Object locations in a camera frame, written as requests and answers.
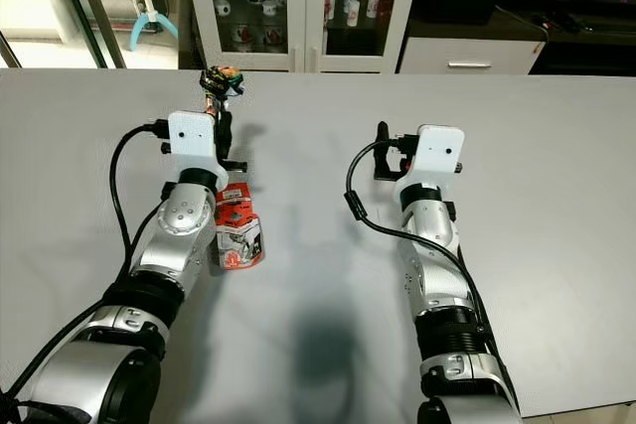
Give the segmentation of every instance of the cable connector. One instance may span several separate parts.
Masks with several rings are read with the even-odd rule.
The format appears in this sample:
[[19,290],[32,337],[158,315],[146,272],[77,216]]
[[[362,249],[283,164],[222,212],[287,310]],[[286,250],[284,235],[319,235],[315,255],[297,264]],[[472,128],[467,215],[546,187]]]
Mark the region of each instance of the cable connector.
[[361,220],[363,217],[367,216],[367,211],[362,205],[362,201],[360,201],[358,193],[355,191],[345,193],[345,201],[347,201],[349,209],[351,209],[351,213],[354,215],[356,220]]
[[397,139],[392,139],[391,145],[397,148],[402,154],[413,156],[417,151],[419,136],[416,134],[404,134]]
[[167,119],[157,119],[154,123],[148,123],[148,131],[152,132],[159,139],[170,139]]

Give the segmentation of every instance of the glass cabinet door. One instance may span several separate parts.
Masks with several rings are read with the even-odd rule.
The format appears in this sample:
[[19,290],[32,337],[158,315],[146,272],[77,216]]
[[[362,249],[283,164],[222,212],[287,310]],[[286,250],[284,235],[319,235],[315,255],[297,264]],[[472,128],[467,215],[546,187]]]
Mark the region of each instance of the glass cabinet door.
[[222,52],[286,54],[287,0],[214,0]]
[[302,71],[305,0],[194,0],[208,65]]
[[411,0],[307,0],[309,71],[394,72]]
[[394,0],[325,0],[322,55],[381,57]]

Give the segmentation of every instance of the black cable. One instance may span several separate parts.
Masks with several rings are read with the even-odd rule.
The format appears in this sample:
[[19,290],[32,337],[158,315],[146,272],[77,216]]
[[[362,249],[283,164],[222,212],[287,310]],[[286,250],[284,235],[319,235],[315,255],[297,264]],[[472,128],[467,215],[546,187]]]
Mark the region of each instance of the black cable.
[[[358,198],[358,194],[352,188],[354,171],[356,170],[356,167],[358,166],[358,163],[360,163],[362,158],[365,155],[367,155],[370,151],[375,149],[376,146],[381,146],[381,145],[397,146],[398,141],[399,141],[398,139],[374,141],[373,143],[365,146],[356,155],[356,157],[351,162],[351,165],[349,166],[349,170],[347,171],[347,179],[345,182],[345,189],[346,189],[345,199],[347,200],[347,203],[351,207],[355,218],[357,220],[360,220],[367,227],[377,232],[384,233],[386,235],[391,235],[391,236],[403,238],[406,240],[412,240],[414,242],[419,243],[420,245],[423,245],[424,247],[438,251],[439,253],[444,255],[448,260],[450,260],[450,262],[457,267],[459,272],[462,274],[462,276],[466,280],[466,283],[468,284],[468,290],[470,291],[470,294],[472,296],[472,302],[475,306],[475,315],[477,316],[478,326],[481,326],[484,330],[486,329],[490,330],[490,320],[488,319],[488,314],[486,313],[486,307],[484,306],[484,302],[481,298],[481,295],[479,295],[479,292],[477,291],[477,286],[475,285],[475,282],[472,276],[470,275],[470,273],[468,272],[468,269],[466,268],[463,255],[461,253],[461,248],[460,247],[457,248],[457,256],[455,256],[450,250],[438,244],[437,242],[428,240],[427,238],[424,238],[424,237],[420,237],[419,235],[404,232],[402,230],[395,230],[393,228],[383,227],[375,222],[372,222],[371,220],[367,218],[367,212],[365,211],[365,208],[362,205],[362,202]],[[506,366],[504,365],[504,362],[502,361],[499,355],[499,350],[497,349],[497,344],[495,343],[494,337],[487,340],[486,345],[488,346],[488,349],[490,350],[491,354],[495,357],[495,359],[499,363],[502,373],[504,375],[504,379],[506,380],[506,384],[508,385],[510,392],[513,395],[513,399],[515,400],[517,409],[519,409],[517,393],[515,392],[515,388],[513,386],[512,380],[510,379],[510,375],[508,374],[508,370],[506,369]]]
[[121,139],[117,143],[117,146],[115,147],[115,150],[112,153],[112,158],[110,158],[110,169],[108,172],[110,197],[112,198],[112,206],[114,207],[115,214],[117,215],[117,222],[119,222],[119,230],[121,231],[121,239],[123,240],[124,258],[122,269],[125,270],[130,268],[130,261],[132,260],[132,250],[130,235],[128,234],[128,227],[126,225],[126,219],[123,215],[121,203],[119,202],[119,193],[117,192],[117,161],[119,160],[121,151],[123,151],[126,143],[130,141],[135,135],[144,131],[152,131],[152,125],[144,124],[142,126],[137,126],[121,137]]
[[[152,217],[154,217],[155,214],[157,213],[157,211],[159,211],[159,208],[161,207],[161,204],[162,203],[159,203],[156,208],[154,208],[152,211],[150,211],[150,213],[139,224],[139,228],[137,228],[137,233],[135,233],[135,236],[132,239],[132,243],[130,244],[130,258],[131,259],[132,259],[132,254],[135,253],[135,249],[137,248],[137,245],[139,244],[139,240],[141,239],[141,235],[142,235],[144,229],[146,228],[146,226],[148,225],[148,223],[150,222]],[[126,262],[122,263],[121,264],[121,268],[119,269],[119,273],[117,274],[117,278],[116,278],[115,281],[123,280],[128,275],[129,269],[130,269],[130,265],[129,264],[126,264]]]
[[55,404],[49,404],[46,402],[38,401],[22,401],[19,406],[30,407],[32,409],[38,409],[39,411],[46,412],[51,417],[55,417],[61,424],[84,424],[83,421],[76,418],[71,412],[67,411],[64,407],[57,406]]
[[13,422],[15,424],[21,424],[22,419],[18,412],[18,405],[20,402],[10,397],[8,394],[2,391],[0,387],[0,424],[7,424]]
[[101,300],[97,300],[95,303],[86,308],[83,312],[73,318],[66,326],[64,326],[61,330],[59,330],[54,337],[52,337],[48,343],[44,345],[44,347],[40,350],[38,354],[31,360],[29,365],[22,371],[22,374],[18,376],[15,380],[9,391],[7,391],[7,395],[11,398],[15,398],[18,395],[18,392],[24,387],[27,381],[31,378],[31,376],[36,372],[38,367],[44,362],[49,354],[53,351],[53,349],[64,339],[66,335],[72,332],[75,328],[77,328],[81,322],[83,322],[86,318],[92,315],[99,307],[101,307]]

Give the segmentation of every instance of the drawer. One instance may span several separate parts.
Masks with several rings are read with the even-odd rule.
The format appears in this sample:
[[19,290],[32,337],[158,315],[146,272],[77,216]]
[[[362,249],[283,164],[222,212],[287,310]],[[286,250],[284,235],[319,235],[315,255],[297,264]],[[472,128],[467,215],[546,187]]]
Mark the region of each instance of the drawer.
[[528,74],[543,46],[510,40],[411,37],[399,72]]

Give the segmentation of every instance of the drawer handle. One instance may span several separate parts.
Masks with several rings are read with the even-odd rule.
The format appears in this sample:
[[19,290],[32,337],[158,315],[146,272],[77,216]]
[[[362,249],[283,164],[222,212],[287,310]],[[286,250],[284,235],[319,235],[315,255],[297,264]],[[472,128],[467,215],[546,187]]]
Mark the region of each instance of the drawer handle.
[[490,63],[475,63],[475,62],[448,62],[450,69],[489,69],[492,64]]

